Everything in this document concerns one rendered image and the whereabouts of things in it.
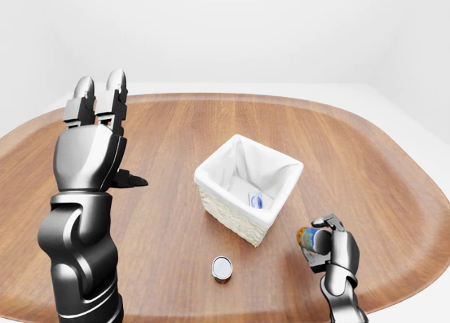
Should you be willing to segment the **silver robot left hand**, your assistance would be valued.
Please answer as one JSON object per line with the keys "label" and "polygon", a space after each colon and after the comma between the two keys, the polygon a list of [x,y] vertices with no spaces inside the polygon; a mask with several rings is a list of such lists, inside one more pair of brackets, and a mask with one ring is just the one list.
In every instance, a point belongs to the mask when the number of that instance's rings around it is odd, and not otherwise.
{"label": "silver robot left hand", "polygon": [[90,76],[78,81],[63,115],[67,129],[60,134],[53,157],[59,191],[104,192],[148,184],[144,178],[120,169],[127,144],[122,127],[127,93],[121,69],[111,72],[106,91],[99,96],[95,96]]}

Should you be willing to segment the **silver robot right hand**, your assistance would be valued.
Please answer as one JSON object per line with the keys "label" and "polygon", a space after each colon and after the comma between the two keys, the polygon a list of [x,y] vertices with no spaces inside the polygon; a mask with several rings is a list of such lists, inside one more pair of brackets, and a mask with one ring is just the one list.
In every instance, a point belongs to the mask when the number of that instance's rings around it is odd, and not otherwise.
{"label": "silver robot right hand", "polygon": [[341,266],[353,274],[359,267],[359,248],[351,232],[347,231],[338,217],[329,214],[315,219],[311,226],[317,229],[325,229],[332,234],[331,250],[327,255],[320,255],[302,248],[304,257],[314,273],[325,272],[329,264]]}

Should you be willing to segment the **alphabet soup tin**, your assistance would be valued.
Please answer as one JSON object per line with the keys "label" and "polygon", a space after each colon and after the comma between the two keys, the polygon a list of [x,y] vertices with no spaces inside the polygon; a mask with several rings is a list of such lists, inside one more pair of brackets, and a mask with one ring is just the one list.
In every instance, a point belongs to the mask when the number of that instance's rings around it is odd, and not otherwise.
{"label": "alphabet soup tin", "polygon": [[298,244],[307,251],[327,255],[331,250],[332,234],[325,229],[302,227],[297,232]]}

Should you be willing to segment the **white cream cheese box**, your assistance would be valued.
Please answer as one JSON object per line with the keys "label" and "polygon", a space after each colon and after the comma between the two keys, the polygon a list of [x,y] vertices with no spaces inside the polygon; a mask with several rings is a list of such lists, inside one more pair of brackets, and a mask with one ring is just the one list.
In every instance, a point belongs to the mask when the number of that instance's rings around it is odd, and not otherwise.
{"label": "white cream cheese box", "polygon": [[251,191],[248,193],[249,206],[258,210],[270,209],[273,199],[261,191]]}

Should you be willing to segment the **white lined wicker basket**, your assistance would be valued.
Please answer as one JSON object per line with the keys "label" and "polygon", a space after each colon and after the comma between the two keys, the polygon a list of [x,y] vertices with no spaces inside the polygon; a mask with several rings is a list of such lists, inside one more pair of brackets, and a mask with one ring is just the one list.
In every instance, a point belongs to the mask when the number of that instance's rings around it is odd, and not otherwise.
{"label": "white lined wicker basket", "polygon": [[[293,191],[302,162],[239,134],[233,135],[194,173],[206,211],[257,247]],[[249,206],[248,193],[273,199],[270,209]]]}

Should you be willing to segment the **small tin with silver lid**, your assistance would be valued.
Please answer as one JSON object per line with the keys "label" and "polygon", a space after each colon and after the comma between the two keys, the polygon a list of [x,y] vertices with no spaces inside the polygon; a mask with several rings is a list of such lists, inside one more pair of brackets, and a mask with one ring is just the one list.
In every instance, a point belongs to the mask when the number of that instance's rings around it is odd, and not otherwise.
{"label": "small tin with silver lid", "polygon": [[232,262],[223,255],[217,256],[212,262],[212,276],[220,284],[228,283],[233,272]]}

